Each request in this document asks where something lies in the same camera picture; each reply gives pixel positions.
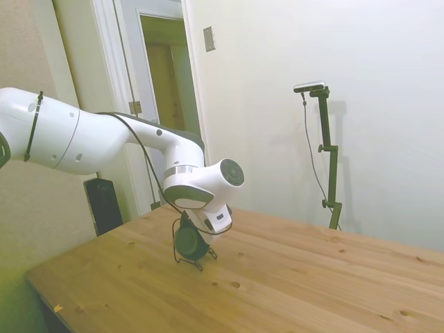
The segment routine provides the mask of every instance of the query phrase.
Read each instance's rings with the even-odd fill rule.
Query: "camera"
[[[325,88],[325,86],[326,84],[324,81],[308,82],[301,85],[295,85],[293,91],[296,94],[299,94],[301,92],[313,92],[315,90],[322,90]]]

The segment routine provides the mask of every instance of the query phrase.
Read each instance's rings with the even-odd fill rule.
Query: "door frame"
[[[92,8],[96,16],[97,29],[101,36],[103,44],[103,56],[109,72],[110,85],[114,94],[114,102],[122,113],[130,114],[129,103],[132,101],[139,101],[139,89],[137,86],[137,80],[135,75],[135,66],[131,57],[130,44],[128,41],[128,33],[126,31],[123,20],[123,10],[121,2],[124,0],[92,0]],[[187,2],[182,0],[182,12],[183,17],[166,17],[159,16],[158,13],[152,12],[146,9],[137,9],[137,17],[140,38],[143,45],[144,35],[142,30],[141,15],[160,17],[165,19],[179,19],[183,20],[185,24],[185,34],[187,36],[187,45],[189,50],[189,59],[191,65],[191,75],[194,84],[194,94],[196,97],[196,105],[198,112],[198,120],[200,126],[200,133],[203,142],[207,143],[207,135],[205,132],[205,117],[202,112],[202,101],[199,90],[199,82],[197,75],[197,66],[194,58],[194,45],[191,42],[190,33],[190,19],[187,11]],[[144,57],[148,68],[148,79],[151,82],[151,93],[153,94],[153,100],[155,101],[153,81],[151,78],[151,72],[149,71],[148,55],[146,48],[144,47]],[[157,115],[157,105],[155,103],[154,110]],[[125,162],[128,166],[131,185],[135,196],[137,205],[137,211],[139,215],[143,215],[151,211],[151,203],[153,201],[159,201],[160,195],[158,186],[154,181],[151,170],[146,170],[143,155],[137,149],[125,148]],[[210,152],[205,149],[205,159],[207,163],[211,161]]]
[[[131,83],[128,77],[128,73],[134,73],[134,67],[130,61],[130,53],[127,52],[126,56],[123,52],[122,44],[125,46],[127,43],[126,49],[129,50],[128,41],[121,38],[121,35],[126,35],[125,27],[118,25],[117,7],[114,6],[113,0],[92,0],[92,10],[101,37],[103,57],[108,69],[114,104],[120,112],[131,114],[129,105],[130,102],[138,100],[138,90],[137,83]],[[127,145],[123,151],[137,213],[141,216],[151,211],[152,202],[159,201],[157,185],[152,181],[151,171],[147,172],[140,147]]]

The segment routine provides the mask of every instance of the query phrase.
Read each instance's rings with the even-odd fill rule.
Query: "doorway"
[[[109,43],[109,54],[110,64],[116,64],[116,69],[112,75],[113,84],[116,87],[116,99],[122,100],[127,103],[134,103],[138,105],[137,111],[133,107],[133,112],[136,117],[144,119],[147,121],[152,121],[155,123],[161,123],[165,126],[170,127],[180,127],[182,126],[185,130],[190,132],[200,134],[201,137],[205,139],[205,129],[203,127],[203,121],[201,119],[201,124],[199,126],[199,118],[196,112],[196,97],[194,92],[197,94],[197,106],[200,106],[199,91],[197,88],[197,82],[193,82],[191,78],[191,68],[194,68],[194,59],[192,55],[188,55],[189,51],[193,51],[191,43],[189,43],[185,37],[184,32],[184,16],[182,11],[182,4],[180,0],[94,0],[94,3],[101,3],[100,6],[94,6],[98,11],[103,10],[104,18],[101,19],[103,22],[104,31],[101,34],[102,38],[106,40],[110,37]],[[117,26],[112,23],[111,17],[117,17]],[[178,36],[177,33],[173,33],[170,39],[167,38],[168,33],[171,32],[171,28],[163,26],[159,28],[159,24],[168,24],[175,22],[176,25],[180,24],[181,38],[176,38],[176,40],[171,40],[172,37]],[[156,60],[148,59],[148,50],[146,45],[154,44],[158,46],[168,45],[171,49],[170,54],[176,54],[177,49],[179,50],[179,55],[171,56],[169,62],[170,65],[163,64],[163,72],[168,73],[167,75],[171,77],[171,61],[174,68],[174,77],[169,79],[175,83],[176,86],[171,87],[168,85],[169,94],[176,92],[176,97],[172,99],[176,102],[177,108],[180,108],[177,112],[171,111],[171,106],[166,110],[166,114],[170,114],[169,121],[172,124],[165,124],[165,114],[163,107],[158,107],[157,102],[162,104],[162,88],[156,87],[156,92],[154,89],[153,79],[152,79],[152,68],[157,68],[157,66],[150,65],[150,62]],[[120,53],[120,48],[117,45],[121,45],[123,48],[123,53]],[[153,52],[151,52],[151,58],[161,58],[159,53],[168,53],[165,49],[154,50],[154,55],[151,57]],[[177,74],[180,71],[187,73],[185,76]],[[137,201],[137,209],[140,214],[144,214],[153,209],[154,205],[157,205],[161,201],[161,196],[156,185],[153,181],[153,173],[151,172],[149,166],[147,166],[146,161],[143,156],[136,152],[139,147],[128,147],[130,149],[134,148],[134,153],[128,159],[131,168],[134,171],[131,174],[133,182],[133,191],[135,193],[135,198]],[[151,156],[151,161],[154,167],[154,173],[157,175],[159,181],[163,183],[164,181],[164,158],[162,153],[157,149],[149,149],[148,153]]]
[[[160,123],[200,136],[183,20],[146,15],[140,20]]]

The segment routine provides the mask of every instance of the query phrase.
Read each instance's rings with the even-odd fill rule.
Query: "black cable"
[[[28,147],[26,148],[26,153],[24,157],[25,162],[29,161],[29,159],[31,158],[31,146],[33,144],[34,132],[35,132],[35,127],[37,125],[37,119],[39,117],[40,104],[42,103],[42,99],[43,99],[43,92],[40,91],[40,94],[37,97],[37,106],[35,107],[33,127],[31,128],[31,135],[29,136]]]
[[[137,143],[141,146],[142,150],[144,151],[145,160],[148,161],[148,163],[149,163],[149,165],[150,165],[150,169],[151,169],[151,171],[153,172],[153,176],[154,176],[155,182],[157,183],[157,186],[159,187],[160,195],[162,195],[162,197],[163,197],[163,199],[165,200],[165,202],[168,203],[170,206],[172,206],[172,208],[173,208],[175,211],[177,211],[179,214],[182,214],[182,211],[179,210],[179,209],[177,208],[176,205],[174,205],[173,203],[171,203],[171,201],[169,201],[169,200],[165,197],[165,194],[164,194],[164,191],[163,191],[162,186],[161,186],[161,184],[160,184],[159,178],[158,178],[157,175],[155,174],[155,170],[154,170],[153,163],[151,163],[151,158],[149,157],[148,153],[146,152],[145,145],[144,145],[144,144],[142,143],[142,141],[139,139],[139,137],[137,136],[137,134],[136,134],[136,132],[133,130],[133,128],[130,126],[130,124],[127,123],[126,121],[124,121],[119,115],[114,114],[114,113],[111,113],[111,112],[97,112],[96,114],[105,114],[105,115],[108,115],[108,116],[114,117],[115,119],[120,120],[120,122],[121,122],[123,125],[125,125],[125,126],[127,127],[127,129],[129,129],[129,131],[133,134],[134,138],[136,139]],[[233,222],[231,222],[231,223],[230,223],[230,226],[228,227],[228,229],[225,229],[224,231],[220,231],[220,232],[208,232],[208,231],[205,231],[205,230],[202,230],[202,229],[196,227],[196,226],[194,225],[193,221],[191,221],[191,219],[190,219],[189,221],[190,221],[190,223],[191,223],[191,224],[192,224],[192,225],[193,225],[198,231],[203,232],[204,234],[210,234],[210,235],[212,235],[212,236],[218,236],[218,235],[220,235],[220,234],[223,234],[223,233],[229,231],[229,230],[231,229],[231,227],[233,226]]]
[[[314,176],[316,177],[316,181],[318,182],[319,188],[322,191],[322,195],[324,196],[325,202],[327,202],[327,196],[325,195],[324,189],[321,185],[321,182],[319,181],[319,177],[318,177],[318,173],[316,172],[316,167],[314,166],[314,160],[313,160],[313,151],[311,149],[311,142],[310,142],[310,137],[308,135],[308,129],[307,129],[307,102],[305,100],[305,95],[302,92],[301,93],[302,96],[302,104],[304,105],[304,126],[305,126],[305,135],[307,136],[307,142],[308,142],[308,147],[309,147],[309,151],[310,151],[310,158],[311,158],[311,167],[313,168],[313,172],[314,172]],[[332,208],[328,207],[328,209],[330,210],[330,212],[333,214],[333,210]],[[338,223],[338,228],[340,231],[342,231],[341,226]]]

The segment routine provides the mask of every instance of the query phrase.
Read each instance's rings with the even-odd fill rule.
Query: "black speaker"
[[[97,236],[123,225],[112,181],[95,178],[86,180],[83,184],[89,206],[96,220]]]

